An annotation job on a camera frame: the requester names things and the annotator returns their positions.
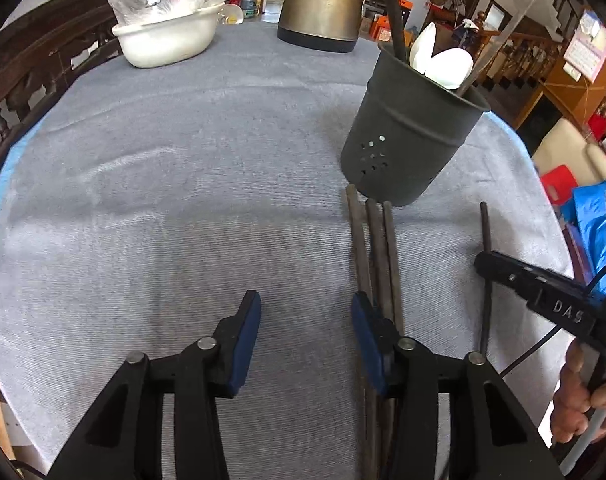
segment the plastic bowl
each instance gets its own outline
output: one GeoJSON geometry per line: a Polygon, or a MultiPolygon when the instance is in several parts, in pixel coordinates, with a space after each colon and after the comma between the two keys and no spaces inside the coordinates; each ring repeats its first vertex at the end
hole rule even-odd
{"type": "Polygon", "coordinates": [[[152,68],[202,53],[214,38],[223,3],[192,14],[145,25],[114,25],[123,56],[134,66],[152,68]]]}

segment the silver screw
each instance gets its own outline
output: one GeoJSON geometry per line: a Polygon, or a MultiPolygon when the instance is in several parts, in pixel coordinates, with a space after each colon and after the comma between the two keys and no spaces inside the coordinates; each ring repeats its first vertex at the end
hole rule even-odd
{"type": "Polygon", "coordinates": [[[217,345],[217,340],[213,337],[202,337],[199,339],[196,344],[199,346],[201,350],[211,350],[217,345]]]}
{"type": "Polygon", "coordinates": [[[484,365],[485,364],[485,357],[484,357],[483,354],[481,354],[479,352],[472,352],[469,355],[469,361],[473,365],[484,365]]]}
{"type": "Polygon", "coordinates": [[[416,341],[409,337],[401,337],[398,340],[398,348],[401,350],[414,350],[416,348],[416,341]]]}
{"type": "Polygon", "coordinates": [[[125,360],[131,364],[131,365],[135,365],[136,363],[140,363],[141,361],[143,361],[143,358],[145,357],[145,354],[139,350],[134,350],[132,352],[130,352],[125,360]]]}

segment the human hand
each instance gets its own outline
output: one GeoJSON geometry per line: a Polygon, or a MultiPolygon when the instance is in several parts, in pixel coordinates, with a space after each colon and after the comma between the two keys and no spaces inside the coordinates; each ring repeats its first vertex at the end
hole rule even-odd
{"type": "MultiPolygon", "coordinates": [[[[554,394],[554,411],[551,416],[552,435],[557,442],[569,442],[574,435],[585,432],[589,421],[585,412],[590,408],[606,409],[606,383],[591,396],[580,380],[583,352],[577,339],[567,349],[561,369],[561,387],[554,394]]],[[[606,436],[606,418],[592,442],[606,436]]]]}

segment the red object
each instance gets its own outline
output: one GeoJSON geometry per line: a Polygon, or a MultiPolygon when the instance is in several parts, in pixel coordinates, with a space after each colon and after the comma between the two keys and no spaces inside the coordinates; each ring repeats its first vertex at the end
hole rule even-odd
{"type": "Polygon", "coordinates": [[[579,187],[570,168],[564,164],[541,176],[541,183],[553,205],[567,202],[572,197],[572,190],[579,187]]]}
{"type": "Polygon", "coordinates": [[[606,118],[598,114],[592,114],[587,121],[587,124],[590,127],[590,130],[592,130],[592,135],[596,141],[600,142],[600,140],[605,137],[606,118]]]}

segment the blue gripper pad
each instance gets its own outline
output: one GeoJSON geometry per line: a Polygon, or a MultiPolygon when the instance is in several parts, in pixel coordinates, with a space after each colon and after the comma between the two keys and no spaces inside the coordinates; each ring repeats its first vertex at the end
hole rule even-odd
{"type": "Polygon", "coordinates": [[[363,292],[357,292],[352,298],[352,326],[361,350],[361,361],[368,373],[369,384],[385,397],[387,382],[383,373],[383,356],[379,352],[376,338],[370,328],[370,322],[377,316],[363,292]]]}
{"type": "Polygon", "coordinates": [[[259,324],[261,323],[261,297],[259,296],[259,293],[254,290],[248,291],[246,297],[243,298],[244,303],[246,299],[250,304],[247,307],[243,325],[241,325],[238,332],[237,344],[235,345],[232,354],[231,373],[227,383],[227,387],[233,395],[237,395],[241,386],[245,384],[247,371],[250,368],[250,361],[252,360],[254,343],[256,342],[259,324]]]}

